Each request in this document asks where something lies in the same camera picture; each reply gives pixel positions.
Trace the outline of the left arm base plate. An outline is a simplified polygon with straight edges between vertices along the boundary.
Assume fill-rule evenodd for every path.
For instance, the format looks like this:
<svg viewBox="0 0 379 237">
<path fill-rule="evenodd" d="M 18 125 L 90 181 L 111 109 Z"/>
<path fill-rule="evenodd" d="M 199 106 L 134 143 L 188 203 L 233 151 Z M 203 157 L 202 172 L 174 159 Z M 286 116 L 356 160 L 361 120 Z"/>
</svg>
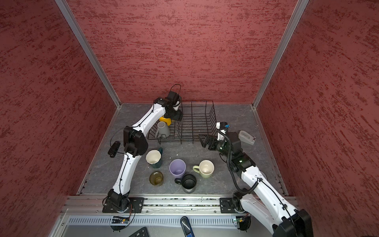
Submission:
<svg viewBox="0 0 379 237">
<path fill-rule="evenodd" d="M 141 213 L 142 207 L 144 204 L 143 197 L 130 197 L 127 201 L 127 206 L 125 209 L 121 210 L 116 208 L 115 205 L 109 200 L 108 197 L 105 197 L 103 200 L 103 213 Z"/>
</svg>

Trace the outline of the light green mug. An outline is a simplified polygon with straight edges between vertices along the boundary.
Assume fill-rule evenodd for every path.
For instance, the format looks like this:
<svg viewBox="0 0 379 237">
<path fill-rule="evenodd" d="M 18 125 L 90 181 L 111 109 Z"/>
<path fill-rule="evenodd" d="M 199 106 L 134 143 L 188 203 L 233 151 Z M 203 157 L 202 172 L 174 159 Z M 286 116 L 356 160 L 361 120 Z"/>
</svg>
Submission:
<svg viewBox="0 0 379 237">
<path fill-rule="evenodd" d="M 200 176 L 204 179 L 209 178 L 212 176 L 215 167 L 214 164 L 209 160 L 204 160 L 200 162 L 198 166 L 192 167 L 193 171 L 200 174 Z"/>
</svg>

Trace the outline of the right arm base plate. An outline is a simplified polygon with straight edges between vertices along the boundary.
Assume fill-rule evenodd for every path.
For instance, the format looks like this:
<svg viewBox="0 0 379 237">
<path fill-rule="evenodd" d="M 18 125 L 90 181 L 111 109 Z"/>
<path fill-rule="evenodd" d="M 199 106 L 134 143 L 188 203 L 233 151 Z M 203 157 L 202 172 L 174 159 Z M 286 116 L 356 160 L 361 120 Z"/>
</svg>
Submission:
<svg viewBox="0 0 379 237">
<path fill-rule="evenodd" d="M 244 211 L 242 209 L 242 204 L 241 204 L 242 198 L 219 198 L 220 202 L 220 210 L 221 213 L 226 213 L 226 214 L 232 214 L 232 213 L 238 213 L 238 214 L 246 214 L 247 211 Z"/>
</svg>

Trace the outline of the olive glass cup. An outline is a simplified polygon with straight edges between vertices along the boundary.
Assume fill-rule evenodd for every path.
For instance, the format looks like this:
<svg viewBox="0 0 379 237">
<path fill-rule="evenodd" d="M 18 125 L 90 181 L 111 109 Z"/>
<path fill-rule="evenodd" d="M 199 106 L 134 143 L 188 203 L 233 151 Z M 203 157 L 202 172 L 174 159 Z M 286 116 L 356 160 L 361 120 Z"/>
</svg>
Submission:
<svg viewBox="0 0 379 237">
<path fill-rule="evenodd" d="M 149 182 L 153 186 L 161 186 L 164 181 L 164 176 L 160 171 L 153 172 L 149 177 Z"/>
</svg>

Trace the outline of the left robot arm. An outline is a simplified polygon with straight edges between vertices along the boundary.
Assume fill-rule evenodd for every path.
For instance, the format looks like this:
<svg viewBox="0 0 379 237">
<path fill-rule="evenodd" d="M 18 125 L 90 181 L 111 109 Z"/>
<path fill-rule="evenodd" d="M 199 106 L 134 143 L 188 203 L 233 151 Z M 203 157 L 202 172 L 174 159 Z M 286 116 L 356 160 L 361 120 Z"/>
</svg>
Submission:
<svg viewBox="0 0 379 237">
<path fill-rule="evenodd" d="M 181 101 L 178 93 L 170 91 L 167 97 L 155 99 L 150 110 L 133 126 L 123 129 L 124 158 L 117 180 L 103 200 L 103 212 L 106 212 L 107 208 L 118 213 L 132 210 L 128 196 L 136 166 L 148 149 L 146 135 L 160 117 L 181 121 Z"/>
</svg>

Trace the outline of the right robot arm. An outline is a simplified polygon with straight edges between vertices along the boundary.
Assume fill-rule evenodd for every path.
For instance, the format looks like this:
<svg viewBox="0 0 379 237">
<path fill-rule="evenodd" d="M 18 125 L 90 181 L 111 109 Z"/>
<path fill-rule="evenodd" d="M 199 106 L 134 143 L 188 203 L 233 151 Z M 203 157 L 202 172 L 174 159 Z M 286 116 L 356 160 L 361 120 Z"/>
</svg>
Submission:
<svg viewBox="0 0 379 237">
<path fill-rule="evenodd" d="M 218 130 L 218 136 L 199 135 L 204 148 L 217 151 L 226 157 L 228 171 L 233 183 L 240 177 L 248 186 L 237 186 L 234 193 L 234 209 L 254 216 L 274 237 L 312 237 L 311 216 L 289 203 L 262 175 L 254 161 L 244 153 L 241 140 L 236 132 L 225 134 Z"/>
</svg>

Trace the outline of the yellow mug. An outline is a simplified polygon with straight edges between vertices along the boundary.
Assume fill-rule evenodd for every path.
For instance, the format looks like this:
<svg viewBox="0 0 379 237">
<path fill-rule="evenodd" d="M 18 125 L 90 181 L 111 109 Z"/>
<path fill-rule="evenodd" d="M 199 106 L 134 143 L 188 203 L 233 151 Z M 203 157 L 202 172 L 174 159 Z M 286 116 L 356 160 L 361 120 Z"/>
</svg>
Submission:
<svg viewBox="0 0 379 237">
<path fill-rule="evenodd" d="M 165 122 L 168 126 L 172 124 L 172 119 L 170 118 L 160 117 L 159 121 Z"/>
</svg>

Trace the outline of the white grey mug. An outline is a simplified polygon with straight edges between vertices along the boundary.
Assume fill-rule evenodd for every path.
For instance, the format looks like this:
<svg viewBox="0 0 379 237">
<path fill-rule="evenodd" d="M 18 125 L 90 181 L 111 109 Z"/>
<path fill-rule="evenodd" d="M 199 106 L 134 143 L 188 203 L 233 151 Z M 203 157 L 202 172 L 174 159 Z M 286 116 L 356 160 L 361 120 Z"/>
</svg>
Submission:
<svg viewBox="0 0 379 237">
<path fill-rule="evenodd" d="M 155 138 L 167 138 L 170 136 L 170 129 L 166 122 L 160 121 L 155 134 Z"/>
</svg>

